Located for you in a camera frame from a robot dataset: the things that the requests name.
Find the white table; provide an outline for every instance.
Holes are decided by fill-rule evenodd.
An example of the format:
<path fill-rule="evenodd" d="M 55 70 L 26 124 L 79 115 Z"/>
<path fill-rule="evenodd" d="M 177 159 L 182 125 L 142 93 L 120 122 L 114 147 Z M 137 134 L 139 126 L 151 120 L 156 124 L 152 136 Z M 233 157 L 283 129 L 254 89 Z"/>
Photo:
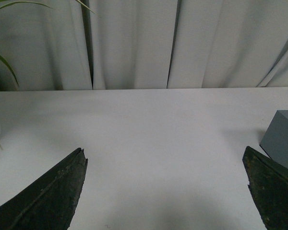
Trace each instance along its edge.
<path fill-rule="evenodd" d="M 0 205 L 77 147 L 71 230 L 264 230 L 242 164 L 288 88 L 0 92 Z"/>

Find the curtain fold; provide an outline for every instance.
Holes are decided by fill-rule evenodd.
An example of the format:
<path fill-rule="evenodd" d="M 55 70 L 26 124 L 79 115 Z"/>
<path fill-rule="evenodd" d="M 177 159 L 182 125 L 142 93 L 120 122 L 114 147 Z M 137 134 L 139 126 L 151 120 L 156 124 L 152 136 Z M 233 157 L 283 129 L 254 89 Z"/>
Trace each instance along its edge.
<path fill-rule="evenodd" d="M 92 89 L 80 5 L 37 1 L 53 9 L 0 11 L 19 90 Z M 96 90 L 288 86 L 288 0 L 88 2 Z M 0 63 L 0 90 L 16 89 Z"/>
<path fill-rule="evenodd" d="M 94 89 L 166 88 L 177 0 L 90 0 Z"/>
<path fill-rule="evenodd" d="M 80 5 L 37 0 L 0 11 L 0 54 L 13 67 L 21 91 L 92 89 Z M 16 90 L 0 63 L 0 89 Z"/>

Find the gray box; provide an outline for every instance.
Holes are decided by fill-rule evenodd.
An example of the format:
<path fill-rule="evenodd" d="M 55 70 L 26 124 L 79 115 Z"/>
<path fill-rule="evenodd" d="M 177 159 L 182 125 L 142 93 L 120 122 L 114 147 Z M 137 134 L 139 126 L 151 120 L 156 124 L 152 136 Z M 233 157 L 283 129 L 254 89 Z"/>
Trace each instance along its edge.
<path fill-rule="evenodd" d="M 276 112 L 259 145 L 274 161 L 288 168 L 288 110 Z"/>

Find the white curtain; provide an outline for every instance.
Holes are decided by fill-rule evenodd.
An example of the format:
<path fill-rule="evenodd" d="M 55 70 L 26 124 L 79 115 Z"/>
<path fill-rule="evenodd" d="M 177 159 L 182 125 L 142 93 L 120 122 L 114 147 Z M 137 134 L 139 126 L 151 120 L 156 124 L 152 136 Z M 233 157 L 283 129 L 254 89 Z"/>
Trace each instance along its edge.
<path fill-rule="evenodd" d="M 54 9 L 0 12 L 0 53 L 19 89 L 91 89 L 80 6 L 40 2 Z M 288 86 L 288 0 L 89 3 L 98 15 L 91 14 L 93 89 Z M 3 66 L 0 75 L 15 89 Z"/>
<path fill-rule="evenodd" d="M 19 3 L 0 11 L 0 54 L 19 81 L 0 63 L 0 90 L 92 89 L 80 5 L 35 1 L 52 9 Z"/>

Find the gray block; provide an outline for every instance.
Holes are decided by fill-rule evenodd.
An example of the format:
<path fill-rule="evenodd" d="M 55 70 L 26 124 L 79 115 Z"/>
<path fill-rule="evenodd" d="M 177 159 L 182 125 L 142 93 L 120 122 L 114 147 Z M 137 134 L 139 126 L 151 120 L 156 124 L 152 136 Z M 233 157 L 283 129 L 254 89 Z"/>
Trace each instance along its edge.
<path fill-rule="evenodd" d="M 288 168 L 288 110 L 278 110 L 260 146 L 277 163 Z"/>

